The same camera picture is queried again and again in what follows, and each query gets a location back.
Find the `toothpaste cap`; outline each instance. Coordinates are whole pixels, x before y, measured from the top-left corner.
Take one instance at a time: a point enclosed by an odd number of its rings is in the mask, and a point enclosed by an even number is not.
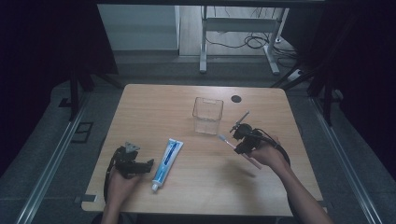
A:
[[[155,191],[157,191],[157,189],[158,189],[158,185],[153,184],[153,185],[152,185],[152,190],[154,190],[154,192],[155,192]]]

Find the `toothpaste tube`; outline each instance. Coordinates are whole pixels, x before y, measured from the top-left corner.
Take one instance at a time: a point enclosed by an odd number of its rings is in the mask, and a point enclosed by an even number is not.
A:
[[[169,138],[168,145],[166,146],[165,153],[163,154],[163,160],[158,166],[157,173],[152,180],[152,190],[154,190],[154,192],[157,191],[158,187],[163,185],[163,181],[165,181],[165,178],[168,175],[169,170],[171,169],[175,157],[177,156],[177,153],[180,151],[182,146],[183,142]]]

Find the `metal rail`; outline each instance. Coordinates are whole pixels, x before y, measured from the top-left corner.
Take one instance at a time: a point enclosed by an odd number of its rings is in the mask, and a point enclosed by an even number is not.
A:
[[[337,135],[335,134],[332,127],[328,125],[326,120],[323,118],[321,113],[321,106],[318,102],[318,99],[311,98],[311,103],[316,110],[316,114],[320,125],[322,126],[324,132],[330,139],[332,143],[332,148],[335,152],[337,159],[340,161],[341,167],[344,170],[346,175],[346,179],[349,182],[350,187],[352,187],[353,192],[355,193],[358,202],[361,205],[361,209],[366,215],[366,218],[369,223],[371,224],[380,224],[382,223],[381,218],[379,217],[378,213],[376,212],[375,205],[370,198],[370,195],[367,193],[366,188],[361,183],[358,175],[353,168],[352,163],[350,162],[346,152],[344,151],[343,146],[341,145],[340,141],[338,140]]]
[[[46,194],[47,189],[50,186],[51,180],[54,177],[59,167],[59,164],[64,157],[64,153],[66,152],[72,136],[78,126],[78,123],[85,112],[89,98],[90,93],[84,92],[82,94],[80,101],[80,110],[78,111],[74,120],[69,121],[58,146],[55,148],[55,151],[49,159],[49,162],[47,163],[47,166],[44,169],[43,173],[35,183],[35,187],[30,193],[29,198],[24,207],[22,208],[20,214],[18,215],[15,223],[31,223],[33,221],[35,213],[37,212],[38,207],[43,201],[44,195]]]

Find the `toothbrush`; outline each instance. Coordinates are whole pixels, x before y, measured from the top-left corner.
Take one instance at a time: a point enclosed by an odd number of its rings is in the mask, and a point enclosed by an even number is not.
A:
[[[229,141],[227,141],[227,139],[225,138],[224,135],[220,134],[219,135],[219,139],[225,143],[227,143],[227,145],[229,145],[230,147],[232,147],[233,149],[236,149],[236,147],[231,144]],[[253,159],[249,158],[245,153],[241,154],[245,159],[247,159],[248,161],[250,161],[250,163],[252,163],[254,166],[256,166],[259,170],[262,168],[258,162],[254,161]]]

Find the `clear plastic box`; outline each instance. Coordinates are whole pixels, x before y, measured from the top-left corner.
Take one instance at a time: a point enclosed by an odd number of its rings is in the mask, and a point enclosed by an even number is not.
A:
[[[195,98],[194,110],[192,111],[195,131],[198,133],[217,134],[223,104],[221,100]]]

